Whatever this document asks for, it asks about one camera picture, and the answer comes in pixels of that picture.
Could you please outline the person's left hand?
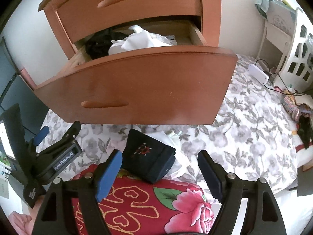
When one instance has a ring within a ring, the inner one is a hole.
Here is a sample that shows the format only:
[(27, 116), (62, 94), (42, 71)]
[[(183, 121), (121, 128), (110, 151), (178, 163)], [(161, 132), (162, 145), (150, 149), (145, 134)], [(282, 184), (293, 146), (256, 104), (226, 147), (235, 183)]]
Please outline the person's left hand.
[(17, 234), (32, 235), (34, 219), (30, 215), (19, 214), (14, 211), (8, 216), (8, 220)]

